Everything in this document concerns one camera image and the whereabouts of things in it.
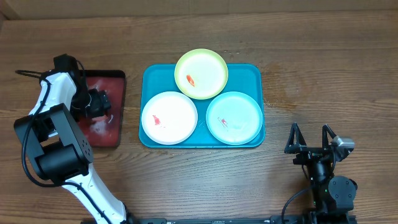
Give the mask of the teal plastic serving tray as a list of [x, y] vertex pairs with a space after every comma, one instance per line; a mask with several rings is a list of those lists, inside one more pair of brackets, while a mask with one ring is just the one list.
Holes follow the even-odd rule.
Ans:
[[[260, 107], [264, 109], [262, 95], [262, 79], [259, 69], [249, 63], [229, 63], [228, 82], [223, 92], [238, 91], [250, 96]], [[143, 74], [141, 109], [155, 95], [165, 91], [179, 91], [174, 79], [174, 64], [154, 64], [148, 67]], [[207, 100], [193, 100], [198, 112], [198, 124], [192, 135], [181, 143], [163, 145], [153, 141], [145, 132], [142, 125], [139, 126], [139, 139], [143, 145], [152, 148], [198, 148], [198, 149], [222, 149], [233, 148], [217, 140], [206, 125], [206, 111], [211, 103]]]

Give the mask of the yellow-green plate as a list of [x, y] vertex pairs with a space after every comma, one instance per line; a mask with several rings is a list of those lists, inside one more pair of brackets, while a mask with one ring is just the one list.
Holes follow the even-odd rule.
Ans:
[[221, 93], [228, 77], [224, 59], [209, 49], [194, 49], [183, 54], [174, 70], [178, 89], [196, 100], [206, 100]]

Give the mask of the light blue plate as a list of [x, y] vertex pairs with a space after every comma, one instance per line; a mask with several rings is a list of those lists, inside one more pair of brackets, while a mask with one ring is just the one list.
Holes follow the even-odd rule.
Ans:
[[229, 91], [214, 98], [205, 118], [210, 134], [231, 147], [251, 147], [264, 137], [262, 109], [254, 98], [242, 92]]

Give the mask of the dark red water tray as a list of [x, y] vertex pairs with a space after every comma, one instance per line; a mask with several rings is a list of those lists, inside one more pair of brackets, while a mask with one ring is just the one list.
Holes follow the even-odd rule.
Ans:
[[104, 116], [80, 116], [77, 124], [92, 147], [116, 148], [121, 140], [126, 75], [122, 70], [87, 70], [86, 81], [89, 89], [105, 91], [111, 107]]

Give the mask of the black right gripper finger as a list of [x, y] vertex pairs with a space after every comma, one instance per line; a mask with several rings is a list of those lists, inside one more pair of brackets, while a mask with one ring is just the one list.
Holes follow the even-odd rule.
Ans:
[[296, 122], [292, 123], [284, 152], [286, 154], [298, 154], [301, 153], [306, 146], [307, 143], [303, 138], [298, 124]]
[[322, 127], [322, 148], [326, 148], [329, 145], [329, 136], [334, 139], [336, 134], [332, 131], [329, 125], [324, 124]]

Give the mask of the brown cardboard back panel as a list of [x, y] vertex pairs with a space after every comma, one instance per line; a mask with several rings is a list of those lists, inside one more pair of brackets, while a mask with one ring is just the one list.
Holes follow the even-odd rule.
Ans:
[[396, 0], [3, 0], [10, 20], [397, 9]]

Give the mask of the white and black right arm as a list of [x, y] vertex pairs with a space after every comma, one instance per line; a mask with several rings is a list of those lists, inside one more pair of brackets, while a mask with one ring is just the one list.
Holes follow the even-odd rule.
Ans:
[[284, 152], [295, 155], [293, 164], [300, 165], [310, 181], [316, 215], [345, 215], [354, 209], [357, 183], [334, 174], [336, 164], [346, 159], [354, 146], [351, 138], [340, 137], [325, 124], [322, 127], [322, 145], [310, 147], [298, 124], [292, 124]]

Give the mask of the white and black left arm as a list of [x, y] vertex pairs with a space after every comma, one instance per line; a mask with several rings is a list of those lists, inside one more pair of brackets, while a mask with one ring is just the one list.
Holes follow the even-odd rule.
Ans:
[[94, 148], [121, 140], [126, 76], [121, 70], [86, 70], [67, 54], [45, 72], [20, 70], [38, 79], [41, 91], [30, 113], [14, 123], [22, 168], [43, 188], [63, 187], [91, 213], [94, 223], [134, 223], [125, 204], [96, 172]]

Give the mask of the white plate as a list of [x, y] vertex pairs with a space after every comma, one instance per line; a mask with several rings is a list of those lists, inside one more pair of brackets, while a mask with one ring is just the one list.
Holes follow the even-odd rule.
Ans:
[[198, 122], [193, 101], [176, 91], [153, 96], [144, 106], [141, 124], [144, 133], [154, 142], [174, 145], [188, 139]]

